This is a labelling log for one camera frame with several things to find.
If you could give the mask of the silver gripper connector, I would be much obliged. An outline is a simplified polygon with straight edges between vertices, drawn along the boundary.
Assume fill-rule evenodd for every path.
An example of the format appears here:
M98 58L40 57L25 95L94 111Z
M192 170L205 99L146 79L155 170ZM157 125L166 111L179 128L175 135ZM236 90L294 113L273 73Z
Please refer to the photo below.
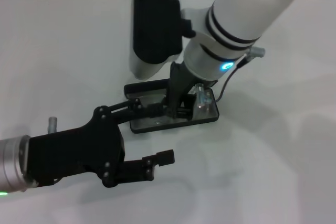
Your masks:
M57 132L57 122L58 119L55 116L51 116L48 119L48 134L53 134Z
M204 107L206 105L210 105L212 103L211 93L205 90L203 84L198 83L195 86L195 94L196 94L196 104L199 108Z

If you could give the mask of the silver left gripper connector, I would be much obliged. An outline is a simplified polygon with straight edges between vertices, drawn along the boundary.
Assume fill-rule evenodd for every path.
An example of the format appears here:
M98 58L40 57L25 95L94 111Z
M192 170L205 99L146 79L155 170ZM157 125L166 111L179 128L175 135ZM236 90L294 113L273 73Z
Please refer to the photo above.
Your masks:
M58 119L55 116L51 116L48 119L48 134L53 134L57 132L57 122Z

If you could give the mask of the black glasses case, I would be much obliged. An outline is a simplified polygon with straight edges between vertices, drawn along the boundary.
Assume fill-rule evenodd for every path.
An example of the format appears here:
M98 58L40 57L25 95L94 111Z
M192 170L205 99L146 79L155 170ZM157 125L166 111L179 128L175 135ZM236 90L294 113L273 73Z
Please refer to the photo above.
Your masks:
M168 81L169 81L168 79L162 79L162 80L127 84L126 86L124 86L124 95L128 99L139 98L144 106L153 103L163 102L166 95L166 88L168 86ZM135 134L174 129L162 126L154 126L155 118L132 120L130 121L130 129Z

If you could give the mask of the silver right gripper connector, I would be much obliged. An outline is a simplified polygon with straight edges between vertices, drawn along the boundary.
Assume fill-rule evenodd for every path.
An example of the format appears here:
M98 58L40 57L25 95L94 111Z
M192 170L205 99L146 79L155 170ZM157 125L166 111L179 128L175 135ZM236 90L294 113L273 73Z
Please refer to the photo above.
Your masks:
M203 84L198 83L195 86L195 94L196 94L196 104L199 108L204 107L206 105L210 105L212 103L211 93L205 90Z

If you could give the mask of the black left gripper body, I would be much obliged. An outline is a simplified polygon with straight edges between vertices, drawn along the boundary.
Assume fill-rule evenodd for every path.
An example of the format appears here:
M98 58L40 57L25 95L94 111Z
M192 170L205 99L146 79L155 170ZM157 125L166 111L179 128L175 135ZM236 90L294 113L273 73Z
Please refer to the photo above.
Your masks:
M39 186L81 173L96 174L107 187L125 157L123 137L107 106L97 107L82 127L29 140L27 172Z

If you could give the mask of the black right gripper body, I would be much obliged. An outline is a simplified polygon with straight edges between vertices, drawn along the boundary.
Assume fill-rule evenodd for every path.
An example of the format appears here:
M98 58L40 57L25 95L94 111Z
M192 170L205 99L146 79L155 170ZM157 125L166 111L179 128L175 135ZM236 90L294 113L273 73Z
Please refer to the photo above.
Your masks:
M201 83L206 88L212 87L218 80L207 81L193 75L184 62L173 62L170 67L170 77L167 86L167 106L169 109L177 109L182 96L188 94L190 89Z

